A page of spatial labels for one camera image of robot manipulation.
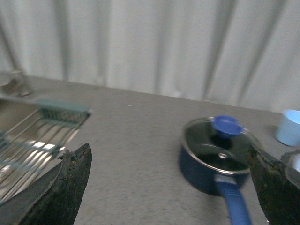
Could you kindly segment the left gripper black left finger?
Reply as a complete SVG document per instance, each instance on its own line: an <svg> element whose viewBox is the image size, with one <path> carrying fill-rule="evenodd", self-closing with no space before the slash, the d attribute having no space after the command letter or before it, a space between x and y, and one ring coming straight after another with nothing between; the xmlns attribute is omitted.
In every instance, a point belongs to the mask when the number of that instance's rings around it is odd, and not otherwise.
<svg viewBox="0 0 300 225"><path fill-rule="evenodd" d="M65 151L61 161L0 206L2 225L72 225L87 186L92 162L89 144Z"/></svg>

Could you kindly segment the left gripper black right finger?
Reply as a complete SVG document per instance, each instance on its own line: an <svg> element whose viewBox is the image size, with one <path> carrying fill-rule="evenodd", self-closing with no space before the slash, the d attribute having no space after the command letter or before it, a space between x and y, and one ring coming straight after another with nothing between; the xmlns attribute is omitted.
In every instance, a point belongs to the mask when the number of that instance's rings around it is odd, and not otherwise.
<svg viewBox="0 0 300 225"><path fill-rule="evenodd" d="M248 151L251 178L270 225L300 223L300 172L294 167L299 155L295 150L278 160L255 146Z"/></svg>

